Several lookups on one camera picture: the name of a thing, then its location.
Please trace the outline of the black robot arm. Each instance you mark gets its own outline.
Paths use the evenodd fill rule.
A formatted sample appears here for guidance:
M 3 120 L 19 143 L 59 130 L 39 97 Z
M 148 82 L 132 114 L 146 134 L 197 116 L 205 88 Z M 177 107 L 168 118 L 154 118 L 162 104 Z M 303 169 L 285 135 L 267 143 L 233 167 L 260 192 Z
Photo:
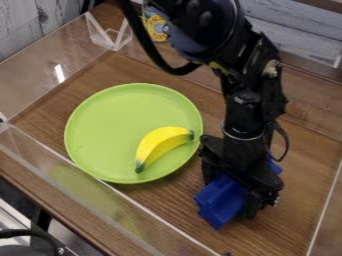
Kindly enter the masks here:
M 225 177 L 239 186 L 234 214 L 253 218 L 273 206 L 283 181 L 271 168 L 281 159 L 271 155 L 273 134 L 283 134 L 276 119 L 285 112 L 281 62 L 267 36 L 252 29 L 239 0 L 142 0 L 166 21 L 170 45 L 186 59 L 180 67 L 162 59 L 130 0 L 116 0 L 138 43 L 153 63 L 172 75 L 205 65 L 220 79 L 225 102 L 221 137 L 200 137 L 201 173 L 210 185 Z

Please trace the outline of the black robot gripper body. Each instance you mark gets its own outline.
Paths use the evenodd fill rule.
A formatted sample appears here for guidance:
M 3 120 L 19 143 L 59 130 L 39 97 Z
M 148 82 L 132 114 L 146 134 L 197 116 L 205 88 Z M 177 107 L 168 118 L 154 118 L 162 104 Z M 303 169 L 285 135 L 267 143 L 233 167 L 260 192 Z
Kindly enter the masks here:
M 200 157 L 217 158 L 226 166 L 232 180 L 247 190 L 261 195 L 279 194 L 283 181 L 271 168 L 271 162 L 279 162 L 269 154 L 272 132 L 263 131 L 255 137 L 236 137 L 225 133 L 222 137 L 200 136 Z

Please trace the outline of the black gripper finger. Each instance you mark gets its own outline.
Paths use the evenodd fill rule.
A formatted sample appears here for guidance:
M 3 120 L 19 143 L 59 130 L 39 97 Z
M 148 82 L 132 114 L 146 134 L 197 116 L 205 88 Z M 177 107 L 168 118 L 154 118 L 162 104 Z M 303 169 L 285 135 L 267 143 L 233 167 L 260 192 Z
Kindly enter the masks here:
M 204 184 L 208 185 L 220 177 L 232 178 L 228 166 L 212 156 L 201 156 L 201 175 Z
M 279 194 L 261 195 L 257 191 L 249 191 L 243 203 L 240 216 L 247 219 L 253 219 L 260 209 L 263 209 L 267 205 L 276 205 L 277 198 Z

